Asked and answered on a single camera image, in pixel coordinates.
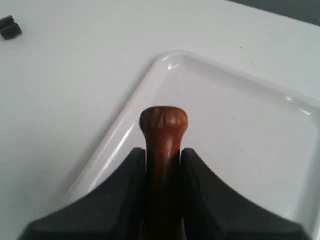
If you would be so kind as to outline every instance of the wooden handle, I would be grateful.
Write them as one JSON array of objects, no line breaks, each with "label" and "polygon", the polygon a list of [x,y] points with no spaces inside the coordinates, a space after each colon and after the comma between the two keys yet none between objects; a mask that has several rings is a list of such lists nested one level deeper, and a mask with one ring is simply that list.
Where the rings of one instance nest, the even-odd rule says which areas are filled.
[{"label": "wooden handle", "polygon": [[150,107],[140,116],[146,141],[144,225],[149,240],[176,240],[180,234],[178,167],[181,140],[187,127],[187,114],[173,106]]}]

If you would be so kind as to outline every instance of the small black piece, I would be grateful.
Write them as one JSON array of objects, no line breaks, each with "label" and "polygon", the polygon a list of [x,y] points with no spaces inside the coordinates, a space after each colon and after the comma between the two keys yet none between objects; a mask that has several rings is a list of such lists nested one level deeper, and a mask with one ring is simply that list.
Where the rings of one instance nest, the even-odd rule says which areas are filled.
[{"label": "small black piece", "polygon": [[12,16],[0,19],[0,34],[5,40],[14,39],[22,34],[21,28]]},{"label": "small black piece", "polygon": [[191,148],[182,151],[180,181],[188,240],[309,240],[300,224],[225,184]]},{"label": "small black piece", "polygon": [[142,220],[145,151],[134,148],[91,193],[30,223],[19,240],[136,240]]}]

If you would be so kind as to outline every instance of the white surface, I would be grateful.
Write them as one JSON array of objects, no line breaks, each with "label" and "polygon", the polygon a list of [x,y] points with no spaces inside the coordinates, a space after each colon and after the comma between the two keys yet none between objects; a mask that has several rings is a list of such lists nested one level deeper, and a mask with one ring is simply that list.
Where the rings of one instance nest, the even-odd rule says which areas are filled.
[{"label": "white surface", "polygon": [[139,116],[154,105],[187,112],[182,148],[194,148],[228,185],[269,211],[302,223],[310,235],[318,233],[320,105],[181,51],[154,63],[67,201],[100,184],[133,147],[145,147]]},{"label": "white surface", "polygon": [[56,208],[155,57],[186,49],[320,100],[320,28],[223,0],[0,0],[0,236]]}]

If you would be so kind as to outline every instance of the white plastic tray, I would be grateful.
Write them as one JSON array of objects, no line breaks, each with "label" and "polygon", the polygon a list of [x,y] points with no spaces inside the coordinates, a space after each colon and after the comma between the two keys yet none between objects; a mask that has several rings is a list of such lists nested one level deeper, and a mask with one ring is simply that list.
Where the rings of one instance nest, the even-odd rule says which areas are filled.
[{"label": "white plastic tray", "polygon": [[319,239],[320,105],[185,51],[156,60],[70,188],[67,202],[105,180],[133,147],[145,148],[139,116],[154,105],[187,112],[182,149],[194,148],[232,188],[302,223]]}]

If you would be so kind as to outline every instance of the white table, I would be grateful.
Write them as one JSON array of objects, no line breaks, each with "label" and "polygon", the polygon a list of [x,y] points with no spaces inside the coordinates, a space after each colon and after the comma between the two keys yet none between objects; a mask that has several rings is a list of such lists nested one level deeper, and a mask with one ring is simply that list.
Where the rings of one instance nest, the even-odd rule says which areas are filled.
[{"label": "white table", "polygon": [[7,15],[23,35],[0,41],[1,239],[56,208],[54,192],[67,190],[159,54],[189,50],[320,101],[320,27],[254,8],[0,0]]}]

